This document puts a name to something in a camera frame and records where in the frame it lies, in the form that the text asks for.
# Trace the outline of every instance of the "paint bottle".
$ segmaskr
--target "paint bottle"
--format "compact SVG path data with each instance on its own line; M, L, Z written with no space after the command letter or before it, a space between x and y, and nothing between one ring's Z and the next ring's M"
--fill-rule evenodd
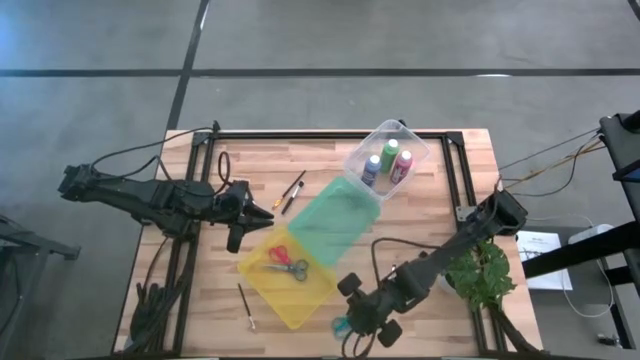
M393 160L396 159L396 155L398 155L398 151L400 147L398 146L398 140L391 139L384 144L382 148L382 153L380 154L380 172L383 174L388 174L391 171L391 167L393 166Z
M364 164L364 170L362 171L362 182L369 187L373 187L376 183L376 176L380 171L380 156L371 155L367 162Z
M411 152L403 151L400 156L396 159L396 163L393 166L393 171L391 172L391 182L393 184L398 184L402 179L404 179L407 174L409 174L409 169L411 169L411 164L413 163L413 157L411 156Z

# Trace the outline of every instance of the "black floor line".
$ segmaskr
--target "black floor line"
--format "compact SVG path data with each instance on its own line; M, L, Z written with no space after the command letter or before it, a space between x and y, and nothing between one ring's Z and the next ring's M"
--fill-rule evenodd
M0 69L0 77L178 77L181 69Z
M196 69L199 78L640 76L640 68L602 69Z
M629 1L629 6L631 6L631 10L633 10L633 13L636 14L638 21L640 21L640 3L638 3L638 0L628 0L628 1Z
M47 70L2 70L0 78L38 77L180 77L183 91L189 78L366 78L366 77L576 77L576 76L640 76L640 68L601 69L191 69L195 50L185 59L186 69L47 69Z
M190 71L193 69L193 63L196 59L196 52L198 51L198 44L200 43L200 36L202 35L205 16L207 15L207 9L209 8L209 1L210 0L200 0L196 20L193 24L193 30L191 31L191 40L189 40L189 47L187 48L187 54L184 58L184 64L182 65L182 75L180 76L180 81L178 81L176 94L173 97L173 103L171 104L169 120L167 121L167 130L176 129L178 121L180 120L182 105L184 104L184 98L187 95Z

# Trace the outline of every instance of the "red paint bottle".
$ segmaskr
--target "red paint bottle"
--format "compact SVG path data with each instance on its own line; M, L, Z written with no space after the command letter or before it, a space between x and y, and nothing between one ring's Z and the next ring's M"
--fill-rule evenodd
M402 181L402 179L409 174L411 164L413 164L411 152L403 151L400 156L396 157L396 163L393 165L393 170L391 171L391 182L397 185Z

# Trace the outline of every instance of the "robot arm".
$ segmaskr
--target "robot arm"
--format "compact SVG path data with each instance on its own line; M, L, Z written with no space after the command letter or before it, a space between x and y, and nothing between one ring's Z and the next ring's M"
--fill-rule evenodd
M470 214L465 225L441 248L398 266L391 277L381 281L369 294L359 289L361 281L354 273L339 284L348 296L347 321L358 335L371 335L378 329L378 340L390 347L402 334L395 320L387 322L393 312L405 313L427 298L436 277L452 260L465 254L478 242L495 235L513 235L525 223L527 211L507 191L496 191Z
M234 181L223 194L209 183L186 180L136 181L101 173L88 164L68 166L58 188L62 198L101 202L153 222L168 237L189 234L196 221L226 224L227 250L237 253L245 233L273 225L273 215L253 202L247 181Z

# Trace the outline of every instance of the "teal object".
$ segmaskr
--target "teal object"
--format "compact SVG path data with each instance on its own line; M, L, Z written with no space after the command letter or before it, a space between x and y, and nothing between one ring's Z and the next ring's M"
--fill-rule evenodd
M340 176L289 223L289 232L320 264L330 267L379 216L380 204Z
M346 316L338 316L331 321L331 331L333 331L333 337L336 340L344 339L351 331L351 325L347 322Z

